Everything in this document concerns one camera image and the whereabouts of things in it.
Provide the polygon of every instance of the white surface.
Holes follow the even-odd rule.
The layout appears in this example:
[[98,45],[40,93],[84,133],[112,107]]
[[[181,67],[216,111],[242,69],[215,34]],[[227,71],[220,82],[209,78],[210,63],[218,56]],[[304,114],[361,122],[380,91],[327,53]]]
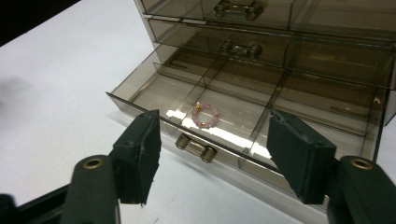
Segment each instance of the white surface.
[[[82,0],[0,48],[0,192],[29,202],[108,154],[125,127],[105,91],[150,52],[132,0]],[[395,130],[384,129],[378,159],[393,181]],[[123,206],[124,223],[297,223],[169,151],[160,165],[148,205]]]

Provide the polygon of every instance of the drawer handle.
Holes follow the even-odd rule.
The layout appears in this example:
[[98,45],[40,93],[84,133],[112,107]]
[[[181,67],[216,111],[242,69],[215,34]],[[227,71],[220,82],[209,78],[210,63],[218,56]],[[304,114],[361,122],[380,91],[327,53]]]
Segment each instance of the drawer handle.
[[222,54],[229,57],[243,57],[248,58],[250,60],[258,59],[262,54],[262,47],[259,45],[252,45],[252,46],[243,46],[243,45],[236,45],[231,40],[225,40],[220,50]]
[[215,159],[218,152],[210,146],[203,146],[202,144],[191,140],[186,134],[182,133],[175,142],[176,147],[181,150],[187,150],[190,153],[199,156],[202,161],[210,163]]
[[245,14],[248,21],[255,21],[264,11],[261,1],[253,1],[249,6],[232,4],[230,0],[221,0],[214,8],[217,17],[221,18],[226,13]]

